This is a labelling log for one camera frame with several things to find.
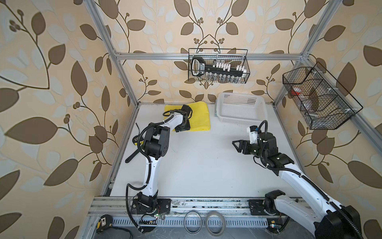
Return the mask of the yellow trousers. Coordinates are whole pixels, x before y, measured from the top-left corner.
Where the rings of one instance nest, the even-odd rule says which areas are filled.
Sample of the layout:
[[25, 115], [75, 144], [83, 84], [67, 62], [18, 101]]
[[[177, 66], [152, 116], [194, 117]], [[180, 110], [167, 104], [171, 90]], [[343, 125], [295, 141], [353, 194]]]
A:
[[210, 131], [210, 113], [207, 104], [203, 101], [199, 101], [188, 104], [187, 106], [192, 110], [192, 114], [189, 116], [189, 131]]

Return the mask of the white plastic perforated basket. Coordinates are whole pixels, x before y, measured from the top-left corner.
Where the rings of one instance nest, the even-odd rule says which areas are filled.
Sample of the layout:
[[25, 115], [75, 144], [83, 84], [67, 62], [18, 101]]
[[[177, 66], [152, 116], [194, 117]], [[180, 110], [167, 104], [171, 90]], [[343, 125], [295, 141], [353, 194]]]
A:
[[255, 125], [268, 119], [263, 97], [239, 93], [220, 93], [216, 100], [216, 116], [223, 123]]

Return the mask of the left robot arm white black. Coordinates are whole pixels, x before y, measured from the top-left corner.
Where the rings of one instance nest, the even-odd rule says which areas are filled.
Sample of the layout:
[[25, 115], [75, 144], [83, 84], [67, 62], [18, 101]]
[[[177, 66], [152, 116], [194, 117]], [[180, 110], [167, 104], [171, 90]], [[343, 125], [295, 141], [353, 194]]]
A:
[[193, 110], [190, 106], [183, 105], [180, 109], [167, 110], [163, 113], [165, 119], [161, 122], [150, 123], [136, 137], [137, 150], [125, 162], [129, 163], [137, 154], [146, 157], [145, 179], [143, 186], [128, 185], [126, 189], [137, 191], [133, 199], [132, 209], [138, 215], [156, 214], [161, 212], [158, 202], [158, 173], [161, 158], [169, 149], [170, 133], [187, 131], [191, 129], [189, 120]]

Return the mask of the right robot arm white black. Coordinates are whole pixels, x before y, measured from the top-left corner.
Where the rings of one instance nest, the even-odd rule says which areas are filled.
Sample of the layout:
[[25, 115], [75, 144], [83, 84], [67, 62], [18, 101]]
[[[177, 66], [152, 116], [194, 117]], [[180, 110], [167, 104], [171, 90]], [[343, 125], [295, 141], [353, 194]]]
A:
[[306, 208], [281, 190], [265, 195], [264, 212], [270, 216], [284, 214], [293, 219], [317, 239], [361, 239], [360, 214], [352, 206], [344, 206], [326, 194], [295, 162], [279, 152], [275, 136], [268, 132], [268, 122], [247, 129], [248, 140], [235, 140], [232, 145], [238, 153], [252, 155], [260, 166], [272, 171], [288, 183], [309, 205]]

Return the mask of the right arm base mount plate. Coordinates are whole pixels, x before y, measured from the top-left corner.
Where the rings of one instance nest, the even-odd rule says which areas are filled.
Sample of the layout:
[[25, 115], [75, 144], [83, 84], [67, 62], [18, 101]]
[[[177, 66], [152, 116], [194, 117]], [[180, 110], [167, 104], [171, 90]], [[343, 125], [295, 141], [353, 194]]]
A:
[[265, 212], [264, 201], [265, 200], [263, 198], [248, 200], [248, 206], [252, 216], [271, 216], [271, 217], [286, 216], [285, 214], [280, 212], [277, 212], [275, 214], [269, 214]]

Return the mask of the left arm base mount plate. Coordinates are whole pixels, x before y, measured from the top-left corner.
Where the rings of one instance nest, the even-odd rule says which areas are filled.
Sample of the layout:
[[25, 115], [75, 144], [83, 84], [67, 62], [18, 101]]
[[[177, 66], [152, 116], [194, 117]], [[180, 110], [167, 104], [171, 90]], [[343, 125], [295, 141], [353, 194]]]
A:
[[143, 215], [143, 214], [169, 214], [171, 211], [170, 198], [159, 198], [155, 208], [148, 208], [138, 203], [138, 199], [133, 199], [132, 206], [130, 207], [132, 214]]

